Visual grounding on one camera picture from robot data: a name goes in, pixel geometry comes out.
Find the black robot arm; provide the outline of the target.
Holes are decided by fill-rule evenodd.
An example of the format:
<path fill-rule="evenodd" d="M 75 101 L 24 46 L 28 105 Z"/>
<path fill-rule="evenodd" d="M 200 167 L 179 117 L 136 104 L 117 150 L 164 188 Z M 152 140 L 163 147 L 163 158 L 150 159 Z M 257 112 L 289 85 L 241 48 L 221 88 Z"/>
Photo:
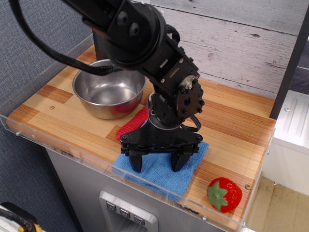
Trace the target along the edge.
<path fill-rule="evenodd" d="M 202 141 L 201 135 L 183 126 L 205 104 L 197 66 L 168 36 L 163 16 L 151 5 L 129 0 L 69 0 L 67 4 L 103 38 L 113 64 L 139 71 L 154 86 L 146 125 L 120 137 L 132 169 L 141 171 L 143 155 L 170 153 L 172 169 L 179 171 Z"/>

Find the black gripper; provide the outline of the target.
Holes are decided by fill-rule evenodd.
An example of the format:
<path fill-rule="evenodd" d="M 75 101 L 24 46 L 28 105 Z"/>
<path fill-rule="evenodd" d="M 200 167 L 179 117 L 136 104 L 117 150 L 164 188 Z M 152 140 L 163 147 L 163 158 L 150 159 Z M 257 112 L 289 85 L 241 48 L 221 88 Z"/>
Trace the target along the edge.
<path fill-rule="evenodd" d="M 162 130 L 147 122 L 143 127 L 125 133 L 120 137 L 121 153 L 129 156 L 132 169 L 138 173 L 142 170 L 142 155 L 150 153 L 171 153 L 171 166 L 178 172 L 198 153 L 203 137 L 182 128 Z"/>

